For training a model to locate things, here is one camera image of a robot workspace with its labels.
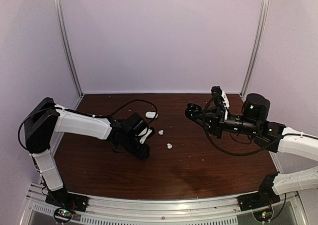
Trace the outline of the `black earbud charging case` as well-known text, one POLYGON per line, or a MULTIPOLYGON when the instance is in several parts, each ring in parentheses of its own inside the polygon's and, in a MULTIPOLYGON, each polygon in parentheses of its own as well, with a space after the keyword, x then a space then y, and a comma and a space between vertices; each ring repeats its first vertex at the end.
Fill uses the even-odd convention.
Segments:
POLYGON ((185 109, 185 116, 188 119, 191 119, 197 115, 200 115, 202 107, 196 103, 188 103, 185 109))

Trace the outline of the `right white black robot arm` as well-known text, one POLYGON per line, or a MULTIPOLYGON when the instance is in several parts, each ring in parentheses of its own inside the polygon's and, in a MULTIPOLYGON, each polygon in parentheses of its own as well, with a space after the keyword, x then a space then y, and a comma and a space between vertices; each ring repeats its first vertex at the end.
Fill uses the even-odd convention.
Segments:
POLYGON ((284 124, 269 122, 267 116, 270 101, 262 95, 250 93, 242 106, 242 114, 230 113, 229 107, 224 91, 213 92, 204 108, 194 103, 187 104, 185 116, 203 128, 214 148, 227 155, 243 157, 267 150, 318 159, 318 138, 284 124), (211 138, 215 136, 221 139, 223 132, 246 135, 250 143, 259 148, 245 153, 227 151, 216 145, 211 138))

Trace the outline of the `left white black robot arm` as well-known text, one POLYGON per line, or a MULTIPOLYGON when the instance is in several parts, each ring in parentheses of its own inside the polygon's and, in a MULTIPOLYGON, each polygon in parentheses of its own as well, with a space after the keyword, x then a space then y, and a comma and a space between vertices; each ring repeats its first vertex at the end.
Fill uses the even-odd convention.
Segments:
POLYGON ((51 152, 54 133, 74 134, 121 146, 133 157, 144 160, 150 155, 146 140, 155 130, 138 113, 126 119, 117 119, 114 114, 95 115, 79 112, 56 104, 52 98, 44 98, 20 123, 17 138, 28 151, 39 173, 52 193, 52 199, 60 207, 71 203, 64 182, 51 152))

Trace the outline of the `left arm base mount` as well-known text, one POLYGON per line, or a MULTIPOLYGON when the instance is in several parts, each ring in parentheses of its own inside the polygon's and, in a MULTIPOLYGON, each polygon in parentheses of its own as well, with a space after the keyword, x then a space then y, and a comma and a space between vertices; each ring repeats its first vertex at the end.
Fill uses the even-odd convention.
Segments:
POLYGON ((45 202, 54 205, 53 218, 59 224, 66 224, 72 219, 77 219, 79 212, 85 212, 88 205, 88 197, 67 193, 66 197, 54 197, 49 193, 45 202))

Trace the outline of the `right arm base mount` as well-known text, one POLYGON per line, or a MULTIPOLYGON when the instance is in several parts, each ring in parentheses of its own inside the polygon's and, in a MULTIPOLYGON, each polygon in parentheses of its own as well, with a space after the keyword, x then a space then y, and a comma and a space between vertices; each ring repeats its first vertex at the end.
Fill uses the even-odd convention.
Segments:
POLYGON ((259 223, 269 223, 274 218, 273 205, 280 202, 280 196, 270 192, 255 192, 238 196, 240 210, 252 211, 254 219, 259 223))

